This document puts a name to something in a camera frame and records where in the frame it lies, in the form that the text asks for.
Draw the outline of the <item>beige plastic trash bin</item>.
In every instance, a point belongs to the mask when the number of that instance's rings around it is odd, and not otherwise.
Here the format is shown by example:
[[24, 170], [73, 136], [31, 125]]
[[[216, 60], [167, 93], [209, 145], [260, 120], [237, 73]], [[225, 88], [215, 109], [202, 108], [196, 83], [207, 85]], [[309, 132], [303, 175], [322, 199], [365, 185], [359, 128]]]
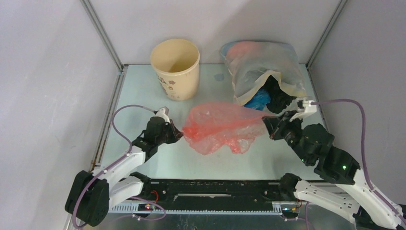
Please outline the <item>beige plastic trash bin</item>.
[[185, 39], [161, 42], [151, 52], [150, 63], [168, 98], [185, 101], [198, 91], [200, 52]]

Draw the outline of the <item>red plastic trash bag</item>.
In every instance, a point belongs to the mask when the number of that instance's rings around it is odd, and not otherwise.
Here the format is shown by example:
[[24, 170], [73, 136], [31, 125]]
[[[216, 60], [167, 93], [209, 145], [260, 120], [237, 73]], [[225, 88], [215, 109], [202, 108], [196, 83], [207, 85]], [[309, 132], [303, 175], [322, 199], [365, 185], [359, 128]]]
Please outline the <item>red plastic trash bag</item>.
[[193, 107], [182, 127], [185, 140], [201, 155], [223, 146], [233, 154], [244, 154], [267, 129], [262, 121], [273, 114], [227, 102], [208, 102]]

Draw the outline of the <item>large translucent storage bag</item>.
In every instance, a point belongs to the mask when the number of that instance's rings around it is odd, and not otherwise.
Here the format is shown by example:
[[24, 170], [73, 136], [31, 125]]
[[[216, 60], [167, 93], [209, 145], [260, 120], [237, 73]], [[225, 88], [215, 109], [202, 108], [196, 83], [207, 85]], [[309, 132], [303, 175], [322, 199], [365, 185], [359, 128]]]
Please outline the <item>large translucent storage bag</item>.
[[298, 56], [290, 44], [230, 42], [221, 47], [220, 55], [231, 76], [235, 104], [248, 103], [269, 77], [289, 96], [307, 96]]

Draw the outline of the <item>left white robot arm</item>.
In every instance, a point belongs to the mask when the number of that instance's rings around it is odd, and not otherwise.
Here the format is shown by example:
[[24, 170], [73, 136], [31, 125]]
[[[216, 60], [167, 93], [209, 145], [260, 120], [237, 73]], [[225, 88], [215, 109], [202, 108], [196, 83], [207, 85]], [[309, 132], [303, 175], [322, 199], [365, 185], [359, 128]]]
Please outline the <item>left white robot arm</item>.
[[76, 229], [95, 227], [117, 204], [134, 196], [147, 199], [151, 186], [132, 176], [131, 170], [152, 158], [160, 145], [176, 143], [182, 136], [167, 115], [155, 114], [118, 159], [104, 168], [77, 173], [65, 203], [72, 225]]

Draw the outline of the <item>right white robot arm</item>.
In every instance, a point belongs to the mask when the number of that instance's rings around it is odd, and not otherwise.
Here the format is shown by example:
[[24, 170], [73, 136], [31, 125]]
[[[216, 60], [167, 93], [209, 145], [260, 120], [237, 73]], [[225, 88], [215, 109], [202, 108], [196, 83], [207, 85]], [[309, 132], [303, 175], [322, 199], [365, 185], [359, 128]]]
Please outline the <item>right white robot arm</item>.
[[299, 176], [286, 173], [279, 183], [279, 196], [297, 198], [334, 212], [358, 228], [403, 230], [404, 207], [382, 195], [367, 179], [366, 169], [346, 151], [333, 145], [334, 136], [321, 124], [302, 126], [293, 111], [280, 117], [262, 118], [271, 140], [284, 140], [306, 166], [324, 181], [348, 194], [342, 197], [312, 185]]

